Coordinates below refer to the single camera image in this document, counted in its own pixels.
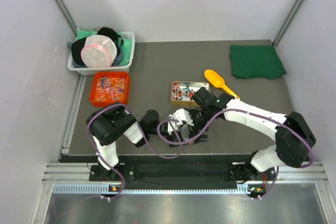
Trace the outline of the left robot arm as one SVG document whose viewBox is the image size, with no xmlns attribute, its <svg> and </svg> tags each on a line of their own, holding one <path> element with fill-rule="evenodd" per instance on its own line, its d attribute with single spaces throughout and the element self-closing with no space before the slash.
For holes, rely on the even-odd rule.
<svg viewBox="0 0 336 224">
<path fill-rule="evenodd" d="M 98 164 L 90 169 L 90 181 L 112 181 L 119 174 L 119 158 L 116 142 L 122 136 L 134 146 L 146 144 L 151 135 L 157 135 L 159 113 L 156 110 L 145 112 L 137 120 L 126 108 L 115 103 L 113 108 L 103 108 L 88 116 L 87 132 L 94 142 Z"/>
</svg>

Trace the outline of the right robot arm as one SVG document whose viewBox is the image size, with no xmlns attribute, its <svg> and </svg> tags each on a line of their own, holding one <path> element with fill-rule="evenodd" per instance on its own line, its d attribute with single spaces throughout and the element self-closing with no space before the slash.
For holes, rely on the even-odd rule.
<svg viewBox="0 0 336 224">
<path fill-rule="evenodd" d="M 227 93 L 216 97 L 205 88 L 200 88 L 191 98 L 200 107 L 190 111 L 194 132 L 206 130 L 211 121 L 221 118 L 254 129 L 275 142 L 252 153 L 244 164 L 229 168 L 231 178 L 237 182 L 256 180 L 265 171 L 282 165 L 301 168 L 313 156 L 311 150 L 316 138 L 298 112 L 289 115 L 269 112 Z"/>
</svg>

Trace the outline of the yellow plastic scoop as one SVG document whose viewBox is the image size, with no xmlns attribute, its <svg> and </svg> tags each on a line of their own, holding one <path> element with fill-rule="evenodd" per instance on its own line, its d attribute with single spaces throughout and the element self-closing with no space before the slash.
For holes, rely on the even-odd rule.
<svg viewBox="0 0 336 224">
<path fill-rule="evenodd" d="M 207 69 L 204 71 L 204 76 L 215 88 L 220 88 L 234 98 L 240 99 L 240 97 L 226 85 L 225 80 L 216 71 Z"/>
</svg>

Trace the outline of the white round lid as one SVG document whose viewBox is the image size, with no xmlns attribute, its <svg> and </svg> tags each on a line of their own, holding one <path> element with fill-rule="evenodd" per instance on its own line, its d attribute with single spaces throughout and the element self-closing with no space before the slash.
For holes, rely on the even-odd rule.
<svg viewBox="0 0 336 224">
<path fill-rule="evenodd" d="M 188 141 L 191 138 L 189 125 L 185 124 L 181 127 L 181 137 L 184 141 Z"/>
</svg>

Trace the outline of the tan candy box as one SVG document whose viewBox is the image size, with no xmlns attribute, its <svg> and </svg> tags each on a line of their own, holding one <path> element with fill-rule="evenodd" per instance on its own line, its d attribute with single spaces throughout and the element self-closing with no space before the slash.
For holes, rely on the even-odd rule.
<svg viewBox="0 0 336 224">
<path fill-rule="evenodd" d="M 172 104 L 197 106 L 191 97 L 202 87 L 209 91 L 209 83 L 207 82 L 173 81 L 171 87 Z"/>
</svg>

